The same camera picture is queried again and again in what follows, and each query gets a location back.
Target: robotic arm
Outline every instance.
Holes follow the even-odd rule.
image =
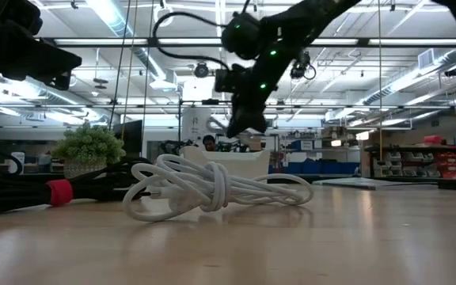
[[[266,131],[265,101],[277,90],[284,71],[293,61],[294,69],[309,64],[304,49],[331,21],[359,1],[304,0],[260,21],[248,13],[234,14],[222,33],[222,45],[241,59],[256,59],[256,63],[250,68],[234,64],[232,70],[216,71],[215,91],[233,94],[233,115],[226,133],[229,138],[249,127]],[[435,1],[448,6],[456,18],[455,0]]]

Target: wooden table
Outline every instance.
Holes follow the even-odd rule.
[[[120,209],[0,215],[0,284],[456,284],[456,192],[317,187],[304,207],[158,223]]]

